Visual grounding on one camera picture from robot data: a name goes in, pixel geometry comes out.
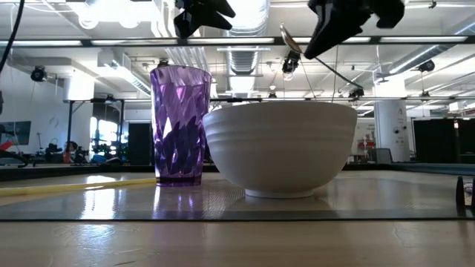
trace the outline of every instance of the black mat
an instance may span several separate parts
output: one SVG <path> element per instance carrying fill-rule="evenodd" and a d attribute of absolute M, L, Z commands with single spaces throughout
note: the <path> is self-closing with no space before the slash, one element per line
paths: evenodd
<path fill-rule="evenodd" d="M 3 205 L 0 220 L 473 220 L 474 212 L 456 207 L 454 181 L 339 177 L 298 200 L 248 197 L 225 180 L 187 188 L 142 185 Z"/>

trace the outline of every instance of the purple plastic cup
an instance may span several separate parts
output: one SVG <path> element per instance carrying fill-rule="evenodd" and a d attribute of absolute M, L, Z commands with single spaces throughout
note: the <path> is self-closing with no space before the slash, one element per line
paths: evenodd
<path fill-rule="evenodd" d="M 165 66 L 150 72 L 155 175 L 159 186 L 200 185 L 211 74 Z"/>

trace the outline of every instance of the bowl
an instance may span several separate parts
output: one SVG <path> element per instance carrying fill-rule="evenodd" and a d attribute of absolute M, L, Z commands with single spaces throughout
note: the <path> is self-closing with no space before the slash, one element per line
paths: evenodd
<path fill-rule="evenodd" d="M 309 197 L 351 151 L 357 113 L 326 102 L 279 101 L 222 108 L 203 118 L 212 159 L 252 197 Z"/>

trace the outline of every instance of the red object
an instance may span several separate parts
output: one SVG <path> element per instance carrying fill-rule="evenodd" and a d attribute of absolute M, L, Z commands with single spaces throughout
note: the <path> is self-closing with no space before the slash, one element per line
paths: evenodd
<path fill-rule="evenodd" d="M 12 142 L 8 141 L 4 144 L 0 145 L 0 150 L 6 151 L 8 148 L 10 148 L 13 145 Z"/>

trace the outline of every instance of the white pillar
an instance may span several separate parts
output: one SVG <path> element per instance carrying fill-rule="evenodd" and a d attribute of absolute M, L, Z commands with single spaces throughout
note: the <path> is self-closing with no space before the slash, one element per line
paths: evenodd
<path fill-rule="evenodd" d="M 94 98 L 94 78 L 77 70 L 73 77 L 65 79 L 65 99 L 66 100 L 89 100 Z M 81 103 L 74 104 L 75 110 Z M 76 142 L 84 149 L 89 149 L 91 142 L 91 117 L 93 105 L 89 102 L 78 108 L 72 117 L 71 141 Z"/>
<path fill-rule="evenodd" d="M 374 96 L 406 96 L 404 77 L 374 79 Z M 389 148 L 394 162 L 409 161 L 407 112 L 404 100 L 382 100 L 374 105 L 376 147 Z"/>

